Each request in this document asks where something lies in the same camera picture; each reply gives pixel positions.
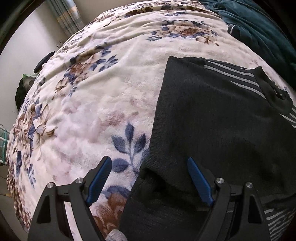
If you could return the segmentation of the black striped knit sweater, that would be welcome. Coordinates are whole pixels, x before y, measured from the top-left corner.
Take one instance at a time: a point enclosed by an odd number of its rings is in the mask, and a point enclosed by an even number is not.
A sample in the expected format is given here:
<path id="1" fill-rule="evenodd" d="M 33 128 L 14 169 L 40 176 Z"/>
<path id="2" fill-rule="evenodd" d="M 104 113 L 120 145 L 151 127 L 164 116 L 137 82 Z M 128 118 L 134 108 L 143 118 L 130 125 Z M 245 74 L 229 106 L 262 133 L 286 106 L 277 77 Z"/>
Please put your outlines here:
<path id="1" fill-rule="evenodd" d="M 127 240 L 196 240 L 208 215 L 189 158 L 260 198 L 270 240 L 295 236 L 295 106 L 261 67 L 170 57 L 149 155 L 119 223 Z"/>

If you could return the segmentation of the floral plush bed blanket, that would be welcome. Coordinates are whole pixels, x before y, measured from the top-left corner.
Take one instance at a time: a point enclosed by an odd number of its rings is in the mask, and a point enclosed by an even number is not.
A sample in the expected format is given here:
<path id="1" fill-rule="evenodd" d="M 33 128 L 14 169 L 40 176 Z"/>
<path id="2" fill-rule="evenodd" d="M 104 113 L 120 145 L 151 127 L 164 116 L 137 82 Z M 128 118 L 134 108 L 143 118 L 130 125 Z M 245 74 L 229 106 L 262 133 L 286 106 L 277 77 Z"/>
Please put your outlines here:
<path id="1" fill-rule="evenodd" d="M 295 91 L 198 1 L 143 1 L 105 11 L 42 67 L 10 131 L 7 184 L 24 230 L 47 183 L 69 184 L 105 155 L 113 169 L 90 210 L 104 235 L 117 228 L 149 152 L 170 56 L 261 66 L 295 98 Z"/>

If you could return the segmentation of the black and yellow object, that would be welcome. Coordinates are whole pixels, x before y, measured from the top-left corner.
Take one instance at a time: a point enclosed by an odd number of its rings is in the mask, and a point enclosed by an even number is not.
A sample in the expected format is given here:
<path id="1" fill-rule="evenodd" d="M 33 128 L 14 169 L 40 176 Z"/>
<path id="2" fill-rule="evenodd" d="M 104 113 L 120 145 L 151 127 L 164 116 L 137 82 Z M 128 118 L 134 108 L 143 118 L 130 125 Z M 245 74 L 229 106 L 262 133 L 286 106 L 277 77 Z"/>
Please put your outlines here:
<path id="1" fill-rule="evenodd" d="M 41 71 L 42 69 L 42 65 L 47 63 L 48 60 L 55 54 L 55 51 L 48 53 L 43 59 L 41 59 L 39 61 L 39 63 L 36 65 L 36 67 L 34 68 L 34 73 L 37 74 Z"/>

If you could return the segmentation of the teal velvet garment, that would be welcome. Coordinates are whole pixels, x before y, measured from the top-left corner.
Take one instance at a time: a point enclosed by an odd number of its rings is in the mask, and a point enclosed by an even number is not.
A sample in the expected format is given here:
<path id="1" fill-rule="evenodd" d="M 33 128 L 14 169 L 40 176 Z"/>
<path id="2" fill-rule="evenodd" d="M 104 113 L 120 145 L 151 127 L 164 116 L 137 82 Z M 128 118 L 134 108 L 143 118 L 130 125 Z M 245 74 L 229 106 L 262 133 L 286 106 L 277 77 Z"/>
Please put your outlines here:
<path id="1" fill-rule="evenodd" d="M 295 71 L 295 49 L 280 27 L 253 1 L 200 1 L 228 25 L 228 33 L 247 45 L 277 72 Z"/>

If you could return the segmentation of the striped window curtain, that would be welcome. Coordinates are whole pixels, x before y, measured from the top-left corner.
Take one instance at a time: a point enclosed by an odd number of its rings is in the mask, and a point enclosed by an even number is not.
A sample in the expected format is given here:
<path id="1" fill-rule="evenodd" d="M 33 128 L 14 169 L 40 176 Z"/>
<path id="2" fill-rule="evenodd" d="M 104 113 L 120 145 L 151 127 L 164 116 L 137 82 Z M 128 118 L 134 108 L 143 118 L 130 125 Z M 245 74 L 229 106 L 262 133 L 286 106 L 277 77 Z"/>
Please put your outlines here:
<path id="1" fill-rule="evenodd" d="M 55 19 L 67 37 L 71 37 L 85 26 L 73 0 L 48 0 Z"/>

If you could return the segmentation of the dark bag with green frame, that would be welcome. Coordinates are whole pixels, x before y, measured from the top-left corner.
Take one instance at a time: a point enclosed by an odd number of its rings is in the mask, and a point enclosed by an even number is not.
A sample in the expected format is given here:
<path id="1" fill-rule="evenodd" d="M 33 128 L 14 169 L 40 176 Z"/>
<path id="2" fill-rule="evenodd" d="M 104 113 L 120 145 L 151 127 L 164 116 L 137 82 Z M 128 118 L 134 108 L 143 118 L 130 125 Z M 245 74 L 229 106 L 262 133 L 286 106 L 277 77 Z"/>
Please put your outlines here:
<path id="1" fill-rule="evenodd" d="M 15 103 L 18 111 L 20 110 L 23 102 L 25 101 L 25 97 L 32 85 L 34 84 L 36 77 L 36 75 L 23 74 L 22 79 L 19 81 L 19 85 L 15 94 Z"/>

